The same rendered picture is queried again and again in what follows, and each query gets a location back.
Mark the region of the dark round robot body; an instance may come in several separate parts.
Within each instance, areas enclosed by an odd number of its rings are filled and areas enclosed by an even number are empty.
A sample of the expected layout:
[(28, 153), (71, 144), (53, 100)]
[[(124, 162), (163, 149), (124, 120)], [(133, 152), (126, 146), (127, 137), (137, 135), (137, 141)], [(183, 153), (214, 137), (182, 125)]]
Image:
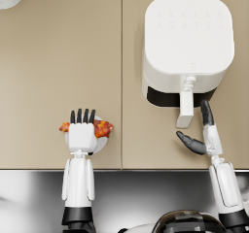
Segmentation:
[(208, 213), (182, 210), (164, 214), (156, 223), (123, 228), (118, 233), (227, 233), (227, 229)]

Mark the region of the white air fryer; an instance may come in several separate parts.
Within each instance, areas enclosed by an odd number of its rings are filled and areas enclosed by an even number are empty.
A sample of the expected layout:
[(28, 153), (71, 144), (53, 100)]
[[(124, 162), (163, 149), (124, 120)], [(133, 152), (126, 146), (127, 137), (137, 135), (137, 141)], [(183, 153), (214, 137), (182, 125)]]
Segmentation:
[(231, 12), (220, 0), (154, 0), (145, 13), (142, 92), (178, 108), (190, 88), (194, 106), (210, 99), (234, 57)]

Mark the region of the white round plate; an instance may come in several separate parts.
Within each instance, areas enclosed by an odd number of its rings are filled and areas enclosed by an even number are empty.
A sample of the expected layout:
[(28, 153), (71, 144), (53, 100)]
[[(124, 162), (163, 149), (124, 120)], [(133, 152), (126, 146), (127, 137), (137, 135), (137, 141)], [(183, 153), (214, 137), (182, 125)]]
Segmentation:
[[(103, 120), (101, 117), (99, 116), (96, 116), (94, 118), (94, 120)], [(65, 141), (66, 141), (66, 144), (69, 144), (69, 133), (68, 131), (67, 132), (64, 132), (65, 134)], [(95, 149), (93, 150), (94, 153), (97, 153), (99, 152), (100, 150), (102, 150), (104, 148), (104, 146), (106, 145), (107, 141), (108, 141), (108, 138), (109, 137), (102, 137), (102, 138), (96, 138), (97, 139), (97, 145), (95, 147)]]

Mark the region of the fried chicken drumstick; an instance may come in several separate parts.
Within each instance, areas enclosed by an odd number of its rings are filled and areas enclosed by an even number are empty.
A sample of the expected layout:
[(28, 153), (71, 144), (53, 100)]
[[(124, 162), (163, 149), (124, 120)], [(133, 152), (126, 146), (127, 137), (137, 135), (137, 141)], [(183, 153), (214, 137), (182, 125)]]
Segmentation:
[[(96, 119), (93, 123), (94, 125), (94, 135), (96, 138), (109, 137), (109, 134), (114, 128), (114, 125), (109, 123), (108, 121), (98, 120)], [(62, 132), (67, 132), (69, 129), (70, 123), (64, 122), (59, 130)]]

